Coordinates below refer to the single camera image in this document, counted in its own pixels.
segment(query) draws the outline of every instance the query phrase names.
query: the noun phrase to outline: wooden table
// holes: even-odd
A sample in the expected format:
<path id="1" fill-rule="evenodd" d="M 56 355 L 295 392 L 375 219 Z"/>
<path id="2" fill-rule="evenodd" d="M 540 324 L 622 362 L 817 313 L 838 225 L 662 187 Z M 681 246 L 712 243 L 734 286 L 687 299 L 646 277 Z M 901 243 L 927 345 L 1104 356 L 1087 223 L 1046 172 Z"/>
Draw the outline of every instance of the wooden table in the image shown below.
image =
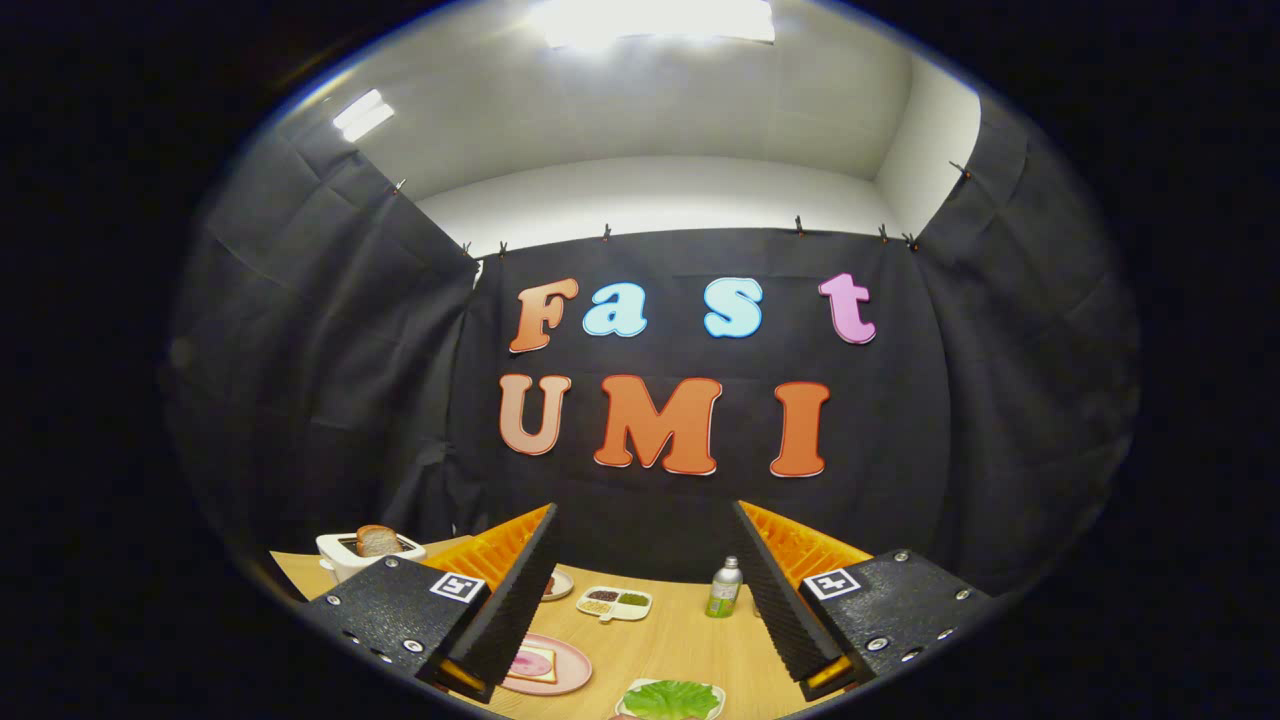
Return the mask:
<path id="1" fill-rule="evenodd" d="M 468 537 L 428 543 L 428 556 L 465 539 Z M 319 555 L 271 552 L 271 556 L 307 600 L 333 588 L 329 574 L 320 568 Z M 613 715 L 613 706 L 632 680 L 653 678 L 719 685 L 726 694 L 722 720 L 782 717 L 822 702 L 805 702 L 787 675 L 764 621 L 753 612 L 750 588 L 742 588 L 732 616 L 705 615 L 716 568 L 707 570 L 707 583 L 640 580 L 568 565 L 557 568 L 573 578 L 573 591 L 543 602 L 529 632 L 582 651 L 591 661 L 591 679 L 562 696 L 527 696 L 498 687 L 488 705 L 462 700 L 517 720 L 604 720 Z M 573 606 L 591 585 L 650 593 L 653 609 L 643 620 L 603 624 Z"/>

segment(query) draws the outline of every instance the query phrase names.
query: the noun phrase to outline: spray bottle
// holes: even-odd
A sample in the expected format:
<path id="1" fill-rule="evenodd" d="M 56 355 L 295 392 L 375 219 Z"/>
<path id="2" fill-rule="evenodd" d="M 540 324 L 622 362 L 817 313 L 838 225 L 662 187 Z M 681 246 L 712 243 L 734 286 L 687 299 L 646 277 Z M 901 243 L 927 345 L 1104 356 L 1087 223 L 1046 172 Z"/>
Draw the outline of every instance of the spray bottle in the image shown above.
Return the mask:
<path id="1" fill-rule="evenodd" d="M 707 602 L 707 616 L 728 618 L 732 615 L 741 588 L 742 571 L 737 569 L 737 557 L 730 555 L 724 559 L 724 566 L 712 578 L 712 597 Z"/>

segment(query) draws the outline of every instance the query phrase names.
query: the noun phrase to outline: ceiling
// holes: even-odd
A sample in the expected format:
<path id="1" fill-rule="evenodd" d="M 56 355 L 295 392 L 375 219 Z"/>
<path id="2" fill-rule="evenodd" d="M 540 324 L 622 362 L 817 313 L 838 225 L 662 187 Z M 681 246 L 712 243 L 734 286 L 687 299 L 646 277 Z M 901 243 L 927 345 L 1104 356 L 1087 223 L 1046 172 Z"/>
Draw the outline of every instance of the ceiling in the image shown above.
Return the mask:
<path id="1" fill-rule="evenodd" d="M 717 155 L 873 179 L 901 120 L 910 54 L 809 0 L 772 0 L 773 45 L 634 37 L 550 49 L 530 0 L 460 3 L 374 49 L 324 92 L 378 88 L 396 115 L 356 141 L 412 200 L 605 158 Z"/>

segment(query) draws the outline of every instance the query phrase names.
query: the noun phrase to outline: pink plate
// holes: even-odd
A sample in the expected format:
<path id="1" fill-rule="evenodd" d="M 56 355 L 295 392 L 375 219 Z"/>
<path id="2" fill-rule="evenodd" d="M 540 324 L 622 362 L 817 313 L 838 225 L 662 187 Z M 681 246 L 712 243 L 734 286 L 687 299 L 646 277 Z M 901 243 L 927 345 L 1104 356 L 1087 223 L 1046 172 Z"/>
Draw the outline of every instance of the pink plate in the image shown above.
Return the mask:
<path id="1" fill-rule="evenodd" d="M 502 687 L 525 694 L 564 694 L 576 691 L 591 679 L 591 661 L 576 647 L 547 635 L 525 635 L 525 643 L 556 651 L 556 683 L 535 683 L 507 678 Z"/>

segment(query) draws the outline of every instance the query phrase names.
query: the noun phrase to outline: ceiling light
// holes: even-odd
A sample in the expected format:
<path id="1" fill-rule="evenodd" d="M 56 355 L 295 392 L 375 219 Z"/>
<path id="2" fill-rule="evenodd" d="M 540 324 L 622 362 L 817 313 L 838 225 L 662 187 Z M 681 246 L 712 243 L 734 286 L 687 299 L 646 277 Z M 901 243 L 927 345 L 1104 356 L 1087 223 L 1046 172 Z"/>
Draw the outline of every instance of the ceiling light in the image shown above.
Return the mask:
<path id="1" fill-rule="evenodd" d="M 356 140 L 362 137 L 366 132 L 383 124 L 383 122 L 385 122 L 387 118 L 394 114 L 396 110 L 392 110 L 390 105 L 379 105 L 372 110 L 352 120 L 349 126 L 344 127 L 342 129 L 342 137 L 344 137 L 347 142 L 355 142 Z"/>
<path id="2" fill-rule="evenodd" d="M 333 124 L 342 131 L 342 136 L 347 142 L 355 142 L 394 114 L 396 110 L 383 102 L 383 95 L 376 90 L 370 90 L 361 95 L 360 100 L 348 105 L 346 110 L 338 113 L 338 117 L 333 119 Z"/>
<path id="3" fill-rule="evenodd" d="M 773 10 L 765 0 L 547 0 L 532 20 L 552 47 L 599 47 L 632 35 L 773 42 Z"/>

